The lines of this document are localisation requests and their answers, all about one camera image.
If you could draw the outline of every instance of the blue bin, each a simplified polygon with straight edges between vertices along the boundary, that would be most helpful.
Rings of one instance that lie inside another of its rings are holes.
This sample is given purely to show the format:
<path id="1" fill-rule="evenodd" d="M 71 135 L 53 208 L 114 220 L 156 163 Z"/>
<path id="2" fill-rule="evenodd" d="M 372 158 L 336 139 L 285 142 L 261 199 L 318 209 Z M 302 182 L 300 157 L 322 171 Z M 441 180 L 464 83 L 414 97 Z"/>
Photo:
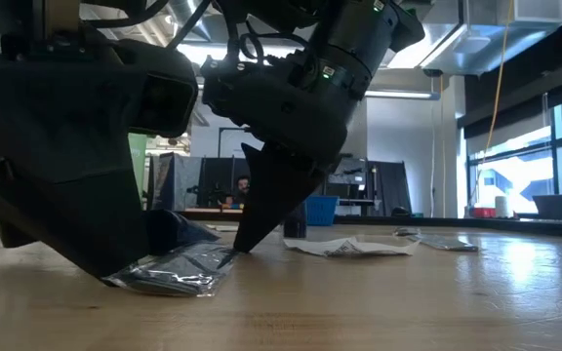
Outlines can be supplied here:
<path id="1" fill-rule="evenodd" d="M 333 225 L 339 200 L 339 196 L 309 196 L 307 198 L 307 225 Z"/>

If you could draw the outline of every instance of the ceiling light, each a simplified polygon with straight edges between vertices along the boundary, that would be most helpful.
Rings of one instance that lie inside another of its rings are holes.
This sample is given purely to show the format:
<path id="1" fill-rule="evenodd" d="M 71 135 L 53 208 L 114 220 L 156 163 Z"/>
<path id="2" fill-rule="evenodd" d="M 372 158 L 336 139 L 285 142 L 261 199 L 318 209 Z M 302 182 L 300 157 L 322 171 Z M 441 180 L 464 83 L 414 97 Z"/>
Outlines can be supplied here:
<path id="1" fill-rule="evenodd" d="M 429 93 L 413 93 L 413 92 L 386 92 L 386 91 L 368 91 L 366 98 L 432 98 L 433 94 Z"/>
<path id="2" fill-rule="evenodd" d="M 446 49 L 448 49 L 454 42 L 457 41 L 465 32 L 467 31 L 467 24 L 463 24 L 460 26 L 451 36 L 448 37 L 443 43 L 441 43 L 437 49 L 435 49 L 432 54 L 430 54 L 427 58 L 424 59 L 420 63 L 420 67 L 424 68 L 430 65 L 435 59 L 441 56 Z"/>

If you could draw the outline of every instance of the white paper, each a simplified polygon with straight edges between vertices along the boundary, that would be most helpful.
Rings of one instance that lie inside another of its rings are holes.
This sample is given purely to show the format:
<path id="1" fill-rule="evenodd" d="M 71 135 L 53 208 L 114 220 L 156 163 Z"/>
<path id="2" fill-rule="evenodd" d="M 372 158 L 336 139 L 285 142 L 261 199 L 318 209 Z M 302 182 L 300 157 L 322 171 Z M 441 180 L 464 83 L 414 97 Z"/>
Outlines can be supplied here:
<path id="1" fill-rule="evenodd" d="M 412 255 L 420 242 L 406 247 L 395 247 L 378 243 L 362 243 L 357 238 L 338 239 L 329 242 L 308 242 L 305 240 L 285 239 L 285 245 L 290 249 L 298 249 L 309 254 L 323 256 L 351 255 L 351 254 L 408 254 Z"/>

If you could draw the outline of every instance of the wooden table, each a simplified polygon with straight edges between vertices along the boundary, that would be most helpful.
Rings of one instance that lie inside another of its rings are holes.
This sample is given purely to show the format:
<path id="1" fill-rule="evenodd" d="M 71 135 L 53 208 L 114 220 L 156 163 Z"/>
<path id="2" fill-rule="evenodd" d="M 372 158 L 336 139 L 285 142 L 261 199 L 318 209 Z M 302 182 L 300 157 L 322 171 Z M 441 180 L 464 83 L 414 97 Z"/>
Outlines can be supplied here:
<path id="1" fill-rule="evenodd" d="M 234 214 L 240 215 L 242 214 L 242 210 L 233 210 L 233 209 L 200 209 L 200 208 L 191 208 L 185 209 L 186 213 L 193 213 L 193 214 Z"/>
<path id="2" fill-rule="evenodd" d="M 391 230 L 309 235 L 383 242 Z M 562 351 L 562 239 L 428 231 L 482 252 L 333 259 L 286 251 L 272 235 L 213 298 L 111 289 L 41 244 L 0 248 L 0 350 Z"/>

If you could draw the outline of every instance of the desk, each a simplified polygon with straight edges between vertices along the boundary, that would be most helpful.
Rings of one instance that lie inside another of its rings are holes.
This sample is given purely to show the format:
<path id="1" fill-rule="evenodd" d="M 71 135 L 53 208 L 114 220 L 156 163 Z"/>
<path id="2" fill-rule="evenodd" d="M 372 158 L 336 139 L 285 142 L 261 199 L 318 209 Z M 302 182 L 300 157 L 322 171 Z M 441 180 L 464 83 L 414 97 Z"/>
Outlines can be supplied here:
<path id="1" fill-rule="evenodd" d="M 327 259 L 272 235 L 216 297 L 167 298 L 107 288 L 40 244 L 0 249 L 0 350 L 562 350 L 562 238 L 428 231 L 482 252 Z"/>
<path id="2" fill-rule="evenodd" d="M 191 208 L 185 209 L 186 213 L 191 214 L 232 214 L 232 215 L 240 215 L 242 214 L 242 210 L 233 210 L 233 209 L 199 209 L 199 208 Z"/>

